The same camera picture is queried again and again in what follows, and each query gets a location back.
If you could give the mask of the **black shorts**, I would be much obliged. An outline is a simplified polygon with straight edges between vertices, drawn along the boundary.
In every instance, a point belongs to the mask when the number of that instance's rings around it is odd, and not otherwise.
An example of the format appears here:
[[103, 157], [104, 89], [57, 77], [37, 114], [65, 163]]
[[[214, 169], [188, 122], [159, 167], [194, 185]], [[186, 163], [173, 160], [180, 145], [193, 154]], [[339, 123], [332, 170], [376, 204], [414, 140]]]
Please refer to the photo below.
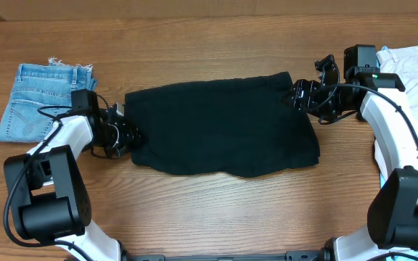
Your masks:
[[175, 83], [125, 95], [143, 144], [131, 160], [171, 175], [225, 172], [254, 178], [317, 165], [308, 116], [283, 104], [288, 72]]

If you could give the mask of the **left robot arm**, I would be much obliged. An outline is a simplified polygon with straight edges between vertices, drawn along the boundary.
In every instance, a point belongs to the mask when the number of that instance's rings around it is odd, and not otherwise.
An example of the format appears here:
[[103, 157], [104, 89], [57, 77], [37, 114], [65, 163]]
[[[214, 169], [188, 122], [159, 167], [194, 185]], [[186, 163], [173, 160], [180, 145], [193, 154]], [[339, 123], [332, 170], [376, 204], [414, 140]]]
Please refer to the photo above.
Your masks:
[[73, 91], [71, 104], [38, 113], [53, 121], [44, 139], [24, 154], [4, 162], [8, 196], [3, 224], [8, 238], [21, 247], [59, 247], [75, 260], [131, 260], [123, 244], [93, 220], [91, 202], [77, 159], [84, 151], [104, 150], [118, 160], [143, 140], [125, 117], [124, 105], [99, 106], [103, 98], [87, 89]]

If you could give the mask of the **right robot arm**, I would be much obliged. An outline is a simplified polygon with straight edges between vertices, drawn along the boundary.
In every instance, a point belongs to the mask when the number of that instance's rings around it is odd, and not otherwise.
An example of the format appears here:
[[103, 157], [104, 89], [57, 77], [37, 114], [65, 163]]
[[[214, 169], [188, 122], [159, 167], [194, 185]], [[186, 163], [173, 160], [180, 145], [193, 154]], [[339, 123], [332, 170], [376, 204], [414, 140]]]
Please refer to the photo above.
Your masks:
[[349, 115], [367, 122], [384, 181], [362, 228], [286, 258], [418, 260], [418, 46], [377, 50], [358, 44], [345, 50], [342, 70], [333, 56], [315, 68], [318, 78], [296, 81], [284, 103], [322, 125]]

